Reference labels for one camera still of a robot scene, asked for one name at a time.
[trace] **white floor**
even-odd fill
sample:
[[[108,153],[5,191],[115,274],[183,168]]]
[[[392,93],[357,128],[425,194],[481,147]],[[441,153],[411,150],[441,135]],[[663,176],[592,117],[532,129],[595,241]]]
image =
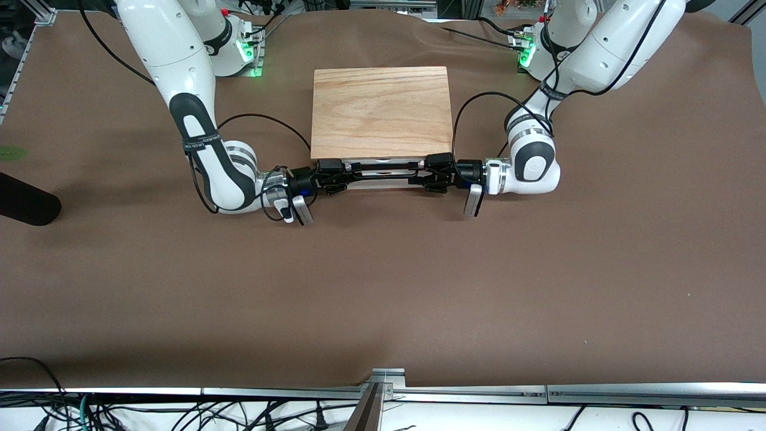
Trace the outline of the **white floor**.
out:
[[[324,406],[347,404],[348,401],[323,403]],[[155,404],[142,407],[184,407],[192,408],[193,404]],[[245,403],[247,416],[250,420],[266,406],[266,403]],[[314,402],[291,402],[276,410],[273,418],[289,416],[314,409]],[[508,406],[488,404],[449,404],[449,403],[386,403],[381,425],[381,431],[402,431],[411,428],[412,431],[562,431],[569,424],[577,407],[570,406]],[[680,431],[683,422],[683,412],[678,410],[637,410],[633,408],[588,407],[580,416],[572,431],[633,431],[630,417],[633,412],[641,411],[652,423],[656,431]],[[325,418],[329,425],[337,425],[341,429],[351,415],[352,409],[326,411]],[[238,407],[227,410],[227,414],[235,419],[243,419]],[[36,427],[43,417],[43,412],[37,407],[0,409],[1,431],[29,431]],[[136,413],[118,411],[117,417],[123,423],[126,431],[169,431],[181,413]],[[304,418],[308,423],[314,423],[313,414]],[[63,423],[51,421],[46,429],[56,430]],[[639,422],[640,431],[648,431],[649,427]],[[278,427],[279,431],[308,430],[306,423],[294,420]],[[198,422],[194,421],[187,428],[198,430]],[[224,421],[210,422],[205,431],[235,431],[232,423]],[[688,431],[766,431],[766,413],[735,413],[717,411],[689,412]]]

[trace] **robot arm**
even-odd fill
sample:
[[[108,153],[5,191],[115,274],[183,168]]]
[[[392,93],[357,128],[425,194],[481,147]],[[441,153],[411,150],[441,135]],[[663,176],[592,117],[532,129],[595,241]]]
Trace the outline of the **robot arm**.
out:
[[[275,206],[286,222],[292,222],[296,213],[307,214],[303,197],[291,196],[282,173],[259,173],[255,152],[245,143],[223,141],[216,127],[214,62],[223,64],[221,68],[241,68],[243,58],[233,66],[225,55],[211,61],[210,39],[203,42],[199,28],[205,28],[203,34],[221,29],[228,33],[219,38],[223,41],[217,48],[220,53],[241,50],[231,46],[240,43],[240,35],[231,34],[234,25],[227,25],[230,21],[217,9],[211,10],[214,2],[210,1],[187,5],[196,14],[194,19],[176,0],[118,0],[117,7],[136,53],[181,133],[184,153],[204,179],[208,199],[224,213]],[[309,219],[299,217],[301,223]]]
[[[553,191],[561,170],[546,124],[555,108],[577,91],[600,95],[622,87],[667,39],[685,7],[684,0],[623,0],[610,9],[560,63],[558,75],[549,73],[525,101],[534,116],[519,107],[511,112],[506,121],[511,153],[507,159],[486,161],[486,191]]]
[[[532,28],[524,28],[534,34],[538,43],[536,53],[528,64],[521,66],[536,80],[544,80],[554,69],[554,54],[557,61],[564,60],[582,43],[596,21],[594,0],[564,0],[561,2],[548,25],[539,22]]]

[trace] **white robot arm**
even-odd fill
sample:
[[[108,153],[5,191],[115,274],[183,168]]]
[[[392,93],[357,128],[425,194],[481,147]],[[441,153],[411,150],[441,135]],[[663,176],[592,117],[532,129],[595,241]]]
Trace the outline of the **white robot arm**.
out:
[[[509,114],[510,155],[486,161],[486,192],[538,194],[555,189],[561,169],[551,133],[553,110],[570,94],[600,95],[622,87],[667,39],[685,7],[684,0],[622,0],[558,65],[558,73],[550,64],[539,89],[525,101],[527,109],[517,107]]]
[[[252,61],[242,48],[250,23],[225,17],[214,0],[117,0],[117,7],[216,212],[274,206],[286,222],[310,223],[303,196],[292,196],[286,176],[259,173],[255,152],[246,143],[223,141],[216,126],[215,75],[236,74]]]

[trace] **wooden block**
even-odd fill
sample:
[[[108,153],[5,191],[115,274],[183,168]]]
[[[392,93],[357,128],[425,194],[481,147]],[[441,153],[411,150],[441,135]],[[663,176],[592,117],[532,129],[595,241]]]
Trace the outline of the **wooden block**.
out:
[[[451,141],[446,67],[314,71],[312,159],[419,157]]]

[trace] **brown table surface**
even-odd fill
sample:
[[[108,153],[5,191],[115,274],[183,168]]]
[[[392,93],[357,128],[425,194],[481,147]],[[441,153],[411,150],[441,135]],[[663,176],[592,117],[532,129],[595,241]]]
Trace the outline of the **brown table surface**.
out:
[[[93,21],[140,67],[116,21]],[[416,18],[314,12],[270,36],[262,78],[218,81],[218,120],[308,134],[331,67],[446,65],[456,114],[480,91],[526,97],[515,64]],[[510,108],[466,109],[457,155],[494,156]],[[327,387],[373,367],[420,386],[764,381],[765,114],[749,30],[687,15],[626,87],[557,110],[551,194],[489,196],[477,219],[464,192],[422,190],[323,196],[305,228],[212,216],[158,93],[60,13],[0,128],[30,151],[2,169],[64,203],[48,227],[0,220],[0,354],[69,387]],[[262,169],[309,163],[279,125],[223,134]],[[3,367],[3,386],[51,385]]]

